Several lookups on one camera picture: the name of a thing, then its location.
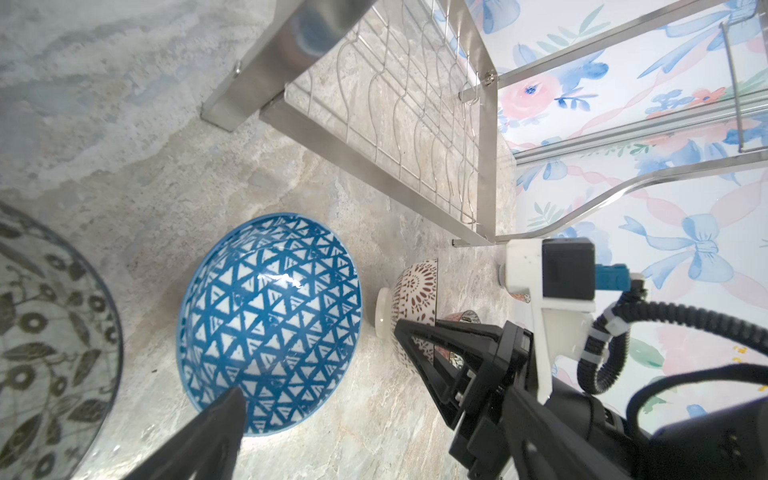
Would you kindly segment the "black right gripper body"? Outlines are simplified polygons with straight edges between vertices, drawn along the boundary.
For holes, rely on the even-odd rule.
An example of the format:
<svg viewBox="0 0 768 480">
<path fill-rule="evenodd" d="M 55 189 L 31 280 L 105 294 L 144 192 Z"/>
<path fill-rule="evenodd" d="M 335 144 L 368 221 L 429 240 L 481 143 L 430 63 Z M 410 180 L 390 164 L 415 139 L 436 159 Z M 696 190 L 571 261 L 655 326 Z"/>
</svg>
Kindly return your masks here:
<svg viewBox="0 0 768 480">
<path fill-rule="evenodd" d="M 548 400 L 537 400 L 532 333 L 511 323 L 483 333 L 463 327 L 463 344 L 478 339 L 489 347 L 458 351 L 468 380 L 449 449 L 468 478 L 636 477 L 639 451 L 620 414 L 560 380 Z"/>
</svg>

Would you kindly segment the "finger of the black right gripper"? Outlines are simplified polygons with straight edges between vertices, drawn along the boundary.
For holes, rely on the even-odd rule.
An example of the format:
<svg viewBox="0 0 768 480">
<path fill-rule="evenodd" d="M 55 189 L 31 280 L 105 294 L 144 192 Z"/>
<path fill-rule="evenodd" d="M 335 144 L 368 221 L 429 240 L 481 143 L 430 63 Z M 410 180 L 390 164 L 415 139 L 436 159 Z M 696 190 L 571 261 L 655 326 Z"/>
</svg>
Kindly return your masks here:
<svg viewBox="0 0 768 480">
<path fill-rule="evenodd" d="M 516 357 L 516 326 L 450 322 L 433 325 L 401 320 L 394 330 L 398 344 L 415 367 L 446 425 L 454 429 L 463 414 L 480 413 L 486 400 L 510 384 Z M 455 368 L 436 354 L 427 359 L 416 344 L 425 341 L 461 358 Z"/>
</svg>

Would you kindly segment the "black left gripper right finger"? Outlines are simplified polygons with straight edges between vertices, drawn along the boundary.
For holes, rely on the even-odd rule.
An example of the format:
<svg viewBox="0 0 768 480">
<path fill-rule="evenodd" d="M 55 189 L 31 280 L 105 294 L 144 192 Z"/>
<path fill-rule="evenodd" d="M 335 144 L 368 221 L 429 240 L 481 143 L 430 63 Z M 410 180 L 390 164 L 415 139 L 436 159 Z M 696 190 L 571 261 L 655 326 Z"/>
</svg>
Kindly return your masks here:
<svg viewBox="0 0 768 480">
<path fill-rule="evenodd" d="M 622 417 L 567 385 L 557 385 L 544 404 L 508 388 L 502 425 L 521 479 L 631 479 L 636 473 L 636 447 Z"/>
</svg>

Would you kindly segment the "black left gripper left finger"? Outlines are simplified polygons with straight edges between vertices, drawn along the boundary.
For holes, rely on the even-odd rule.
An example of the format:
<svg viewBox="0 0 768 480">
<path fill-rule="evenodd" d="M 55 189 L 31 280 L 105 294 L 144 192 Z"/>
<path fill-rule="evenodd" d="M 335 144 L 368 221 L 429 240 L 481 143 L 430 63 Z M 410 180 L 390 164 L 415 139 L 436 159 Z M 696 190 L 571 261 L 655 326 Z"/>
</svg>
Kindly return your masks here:
<svg viewBox="0 0 768 480">
<path fill-rule="evenodd" d="M 246 399 L 235 386 L 171 437 L 129 479 L 230 479 L 246 429 Z"/>
</svg>

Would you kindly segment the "red diamond pattern bowl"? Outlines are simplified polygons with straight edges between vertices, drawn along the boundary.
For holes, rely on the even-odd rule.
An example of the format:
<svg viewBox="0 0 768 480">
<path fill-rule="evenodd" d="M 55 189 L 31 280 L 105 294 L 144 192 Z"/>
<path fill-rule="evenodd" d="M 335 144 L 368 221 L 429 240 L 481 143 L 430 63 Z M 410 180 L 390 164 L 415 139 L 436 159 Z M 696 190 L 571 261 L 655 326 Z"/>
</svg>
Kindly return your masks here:
<svg viewBox="0 0 768 480">
<path fill-rule="evenodd" d="M 474 310 L 464 310 L 461 312 L 447 314 L 443 318 L 441 318 L 441 321 L 449 322 L 449 323 L 460 323 L 462 325 L 464 324 L 478 325 L 481 323 L 479 315 Z M 456 351 L 454 349 L 454 346 L 463 344 L 466 342 L 466 339 L 465 339 L 466 333 L 464 331 L 459 331 L 456 329 L 452 329 L 452 332 L 453 332 L 453 338 L 450 343 L 450 348 L 446 348 L 441 344 L 434 345 L 435 358 L 436 359 L 442 358 L 448 361 L 453 368 L 455 368 L 456 370 L 460 370 L 464 365 L 464 360 L 462 357 L 463 347 L 461 347 L 458 351 Z"/>
</svg>

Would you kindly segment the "blue triangle pattern bowl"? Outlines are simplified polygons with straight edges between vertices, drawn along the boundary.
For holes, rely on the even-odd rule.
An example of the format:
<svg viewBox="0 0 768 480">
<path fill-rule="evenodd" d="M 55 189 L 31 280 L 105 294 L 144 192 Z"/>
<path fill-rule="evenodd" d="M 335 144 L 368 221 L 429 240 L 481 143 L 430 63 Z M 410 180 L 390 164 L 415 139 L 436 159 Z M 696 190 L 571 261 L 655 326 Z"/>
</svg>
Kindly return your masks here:
<svg viewBox="0 0 768 480">
<path fill-rule="evenodd" d="M 277 434 L 333 395 L 362 321 L 359 275 L 332 230 L 297 213 L 255 218 L 209 251 L 186 289 L 181 383 L 200 410 L 241 389 L 246 434 Z"/>
</svg>

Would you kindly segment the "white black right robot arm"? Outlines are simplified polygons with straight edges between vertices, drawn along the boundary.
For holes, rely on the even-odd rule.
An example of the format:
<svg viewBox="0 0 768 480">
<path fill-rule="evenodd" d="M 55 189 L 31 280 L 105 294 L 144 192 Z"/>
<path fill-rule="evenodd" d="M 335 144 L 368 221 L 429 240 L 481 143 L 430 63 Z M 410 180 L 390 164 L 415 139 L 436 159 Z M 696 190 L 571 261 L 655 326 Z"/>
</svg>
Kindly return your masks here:
<svg viewBox="0 0 768 480">
<path fill-rule="evenodd" d="M 762 383 L 741 364 L 669 377 L 636 393 L 625 415 L 555 382 L 537 397 L 533 334 L 504 326 L 402 320 L 394 335 L 453 431 L 450 455 L 471 479 L 763 479 L 767 403 L 753 400 L 646 434 L 641 407 L 688 383 Z"/>
</svg>

